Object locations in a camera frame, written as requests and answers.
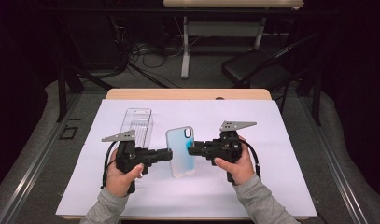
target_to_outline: white paper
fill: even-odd
[[[303,179],[289,136],[275,101],[262,100],[104,100],[79,155],[77,166],[56,214],[85,216],[96,203],[102,184],[106,150],[102,138],[120,132],[127,108],[151,108],[153,130],[150,148],[166,148],[169,129],[191,126],[195,141],[219,138],[227,121],[256,121],[239,130],[260,161],[262,182],[295,217],[315,217],[316,210]],[[154,163],[136,179],[125,217],[248,217],[237,201],[226,172],[196,157],[195,174],[171,176],[168,161]]]

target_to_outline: phone case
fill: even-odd
[[[193,146],[193,129],[190,126],[168,130],[166,132],[167,147],[172,150],[170,161],[172,176],[179,178],[195,173],[195,159],[188,152]]]

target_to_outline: black chair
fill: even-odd
[[[222,73],[234,85],[233,88],[254,88],[276,91],[285,87],[280,104],[283,112],[289,83],[308,74],[314,65],[308,59],[312,58],[312,46],[320,39],[319,34],[295,42],[275,55],[268,55],[257,49],[242,53],[221,66]]]

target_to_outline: human hand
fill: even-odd
[[[131,182],[136,178],[142,177],[144,165],[136,165],[132,171],[125,174],[121,170],[117,169],[115,159],[117,157],[117,150],[115,149],[111,153],[110,162],[107,170],[106,189],[108,192],[118,196],[124,197],[128,194],[128,189],[131,186]]]
[[[244,184],[254,175],[254,168],[250,159],[248,147],[243,143],[242,156],[236,163],[230,163],[222,158],[215,158],[214,162],[219,168],[231,173],[236,185]]]

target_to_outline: gray sleeve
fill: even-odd
[[[272,196],[272,192],[262,184],[257,175],[233,188],[236,190],[239,202],[245,207],[254,223],[299,223]]]
[[[120,214],[125,209],[129,196],[117,197],[103,188],[97,197],[96,204],[88,211],[87,215],[81,219],[80,224],[88,223],[111,223],[116,224],[120,219]]]

